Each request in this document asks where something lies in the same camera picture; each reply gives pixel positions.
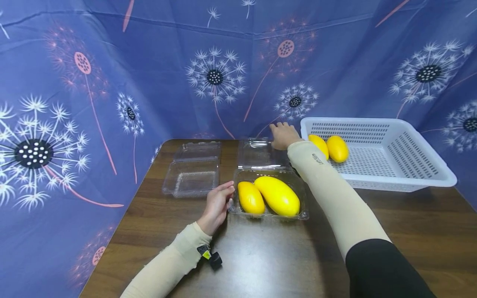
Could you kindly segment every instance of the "plastic clamshell box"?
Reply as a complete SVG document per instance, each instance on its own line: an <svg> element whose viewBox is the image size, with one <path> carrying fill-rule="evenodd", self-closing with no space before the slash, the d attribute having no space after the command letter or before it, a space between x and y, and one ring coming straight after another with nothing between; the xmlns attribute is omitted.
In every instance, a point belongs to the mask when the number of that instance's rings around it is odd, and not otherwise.
<svg viewBox="0 0 477 298"><path fill-rule="evenodd" d="M187 143L174 154L162 186L174 197L206 196L218 186L220 142Z"/></svg>
<svg viewBox="0 0 477 298"><path fill-rule="evenodd" d="M286 183L300 199L300 212L296 216L278 215L264 199L263 214L247 213L243 211L238 191L236 191L233 205L228 210L230 213L252 218L281 217L301 220L309 218L305 182L291 167L286 151L274 150L268 138L241 140L238 145L238 166L234 173L235 186L237 187L242 181L253 183L260 176L272 176Z"/></svg>

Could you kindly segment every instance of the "basket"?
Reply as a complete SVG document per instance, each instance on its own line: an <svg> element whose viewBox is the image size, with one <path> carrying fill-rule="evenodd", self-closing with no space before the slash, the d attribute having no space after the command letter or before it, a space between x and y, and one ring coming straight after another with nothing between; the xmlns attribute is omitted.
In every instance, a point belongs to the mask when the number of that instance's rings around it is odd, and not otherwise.
<svg viewBox="0 0 477 298"><path fill-rule="evenodd" d="M308 140L309 134L343 138L348 160L329 161L354 188L413 192L457 183L444 160L403 120L307 117L301 120L301 137Z"/></svg>

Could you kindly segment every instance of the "right hand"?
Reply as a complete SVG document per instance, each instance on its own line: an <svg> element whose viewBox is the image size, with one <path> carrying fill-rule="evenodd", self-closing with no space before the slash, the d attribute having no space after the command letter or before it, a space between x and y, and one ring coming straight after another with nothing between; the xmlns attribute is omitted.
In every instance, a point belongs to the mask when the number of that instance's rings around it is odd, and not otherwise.
<svg viewBox="0 0 477 298"><path fill-rule="evenodd" d="M277 126L275 126L275 124L270 124L270 129L273 134L273 142L271 142L271 145L277 150L287 150L288 146L291 144L303 141L298 135L295 127L293 125L288 125L286 122L278 122Z"/></svg>

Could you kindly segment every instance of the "container lid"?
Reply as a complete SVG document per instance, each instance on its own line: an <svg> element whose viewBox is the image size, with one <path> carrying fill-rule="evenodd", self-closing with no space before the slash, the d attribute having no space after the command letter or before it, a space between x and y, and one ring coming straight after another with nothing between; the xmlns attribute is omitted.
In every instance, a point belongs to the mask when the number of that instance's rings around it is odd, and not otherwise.
<svg viewBox="0 0 477 298"><path fill-rule="evenodd" d="M205 160L205 159L220 159L221 142L199 142L187 143L177 149L174 154L174 161L179 160Z"/></svg>
<svg viewBox="0 0 477 298"><path fill-rule="evenodd" d="M286 151L275 150L268 138L240 140L239 169L281 169L293 171Z"/></svg>

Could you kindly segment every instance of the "empty plastic container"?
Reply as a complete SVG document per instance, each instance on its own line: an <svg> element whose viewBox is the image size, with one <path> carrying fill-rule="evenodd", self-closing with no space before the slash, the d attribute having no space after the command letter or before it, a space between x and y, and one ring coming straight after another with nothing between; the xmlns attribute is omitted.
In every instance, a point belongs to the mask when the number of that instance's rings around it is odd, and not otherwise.
<svg viewBox="0 0 477 298"><path fill-rule="evenodd" d="M174 197L206 196L218 186L220 142L183 144L174 154L162 186Z"/></svg>

